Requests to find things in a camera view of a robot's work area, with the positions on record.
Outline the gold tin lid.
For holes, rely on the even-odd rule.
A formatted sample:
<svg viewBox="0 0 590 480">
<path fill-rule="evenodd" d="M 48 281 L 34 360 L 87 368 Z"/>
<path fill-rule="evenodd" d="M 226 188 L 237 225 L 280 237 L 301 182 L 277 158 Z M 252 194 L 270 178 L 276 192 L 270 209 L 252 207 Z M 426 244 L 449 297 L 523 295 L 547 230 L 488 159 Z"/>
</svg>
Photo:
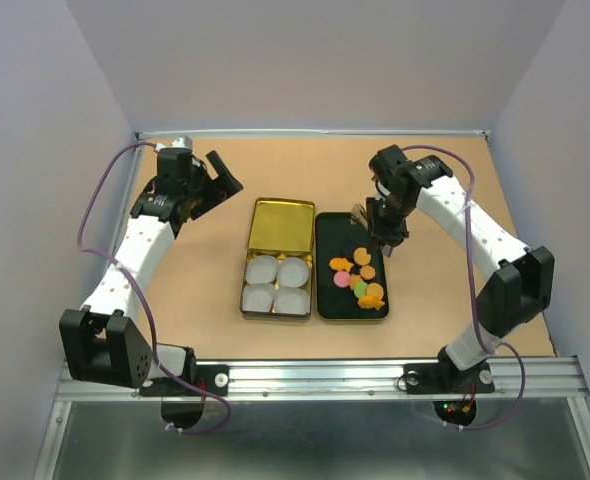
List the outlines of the gold tin lid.
<svg viewBox="0 0 590 480">
<path fill-rule="evenodd" d="M 282 198 L 257 198 L 249 230 L 249 250 L 310 252 L 314 244 L 315 204 Z"/>
</svg>

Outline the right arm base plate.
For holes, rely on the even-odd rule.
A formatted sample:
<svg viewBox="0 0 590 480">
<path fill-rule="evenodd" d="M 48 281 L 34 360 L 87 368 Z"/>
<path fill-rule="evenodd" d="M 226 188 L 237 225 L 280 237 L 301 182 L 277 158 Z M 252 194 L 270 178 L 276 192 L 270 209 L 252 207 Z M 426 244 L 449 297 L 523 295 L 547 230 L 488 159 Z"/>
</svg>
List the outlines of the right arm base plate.
<svg viewBox="0 0 590 480">
<path fill-rule="evenodd" d="M 410 395 L 463 395 L 495 392 L 493 376 L 487 362 L 460 371 L 444 362 L 411 363 L 403 367 L 406 392 Z"/>
</svg>

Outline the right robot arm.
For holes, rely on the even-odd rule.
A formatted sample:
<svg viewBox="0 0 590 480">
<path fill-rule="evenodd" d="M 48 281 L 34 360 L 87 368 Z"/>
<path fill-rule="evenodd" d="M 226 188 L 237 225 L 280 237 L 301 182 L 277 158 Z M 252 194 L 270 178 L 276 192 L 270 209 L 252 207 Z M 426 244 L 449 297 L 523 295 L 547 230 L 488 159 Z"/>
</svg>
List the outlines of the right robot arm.
<svg viewBox="0 0 590 480">
<path fill-rule="evenodd" d="M 416 161 L 391 145 L 369 162 L 377 189 L 366 201 L 369 246 L 388 256 L 409 237 L 407 219 L 416 210 L 430 217 L 465 252 L 467 273 L 481 273 L 485 284 L 471 285 L 471 323 L 443 349 L 435 366 L 438 384 L 457 390 L 471 368 L 494 355 L 514 329 L 546 310 L 551 302 L 555 258 L 546 247 L 531 248 L 508 233 L 472 198 L 431 147 Z"/>
</svg>

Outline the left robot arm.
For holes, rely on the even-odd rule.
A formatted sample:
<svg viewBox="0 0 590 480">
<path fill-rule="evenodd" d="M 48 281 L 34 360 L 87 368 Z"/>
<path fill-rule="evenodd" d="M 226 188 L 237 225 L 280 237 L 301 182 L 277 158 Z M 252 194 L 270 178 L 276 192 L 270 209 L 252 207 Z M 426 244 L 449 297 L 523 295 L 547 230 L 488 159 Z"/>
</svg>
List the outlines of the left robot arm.
<svg viewBox="0 0 590 480">
<path fill-rule="evenodd" d="M 140 331 L 136 316 L 143 312 L 154 320 L 145 290 L 183 225 L 243 186 L 215 150 L 200 160 L 180 141 L 154 149 L 156 174 L 135 200 L 116 253 L 78 247 L 109 266 L 82 306 L 64 311 L 59 331 L 73 379 L 137 389 L 162 378 L 174 393 L 185 394 L 197 384 L 193 350 L 160 346 L 155 332 Z"/>
</svg>

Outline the metal tongs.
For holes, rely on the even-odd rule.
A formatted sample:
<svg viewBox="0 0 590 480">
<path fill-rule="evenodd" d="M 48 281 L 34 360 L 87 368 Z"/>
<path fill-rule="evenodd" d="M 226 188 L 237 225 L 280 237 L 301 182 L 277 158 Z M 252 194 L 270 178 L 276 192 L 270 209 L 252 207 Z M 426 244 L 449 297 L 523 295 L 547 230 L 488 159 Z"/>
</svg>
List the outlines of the metal tongs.
<svg viewBox="0 0 590 480">
<path fill-rule="evenodd" d="M 371 228 L 369 224 L 369 216 L 367 209 L 362 204 L 354 204 L 350 211 L 350 221 L 352 225 L 359 226 L 366 234 L 366 250 L 372 254 L 376 245 L 373 243 L 371 235 Z"/>
</svg>

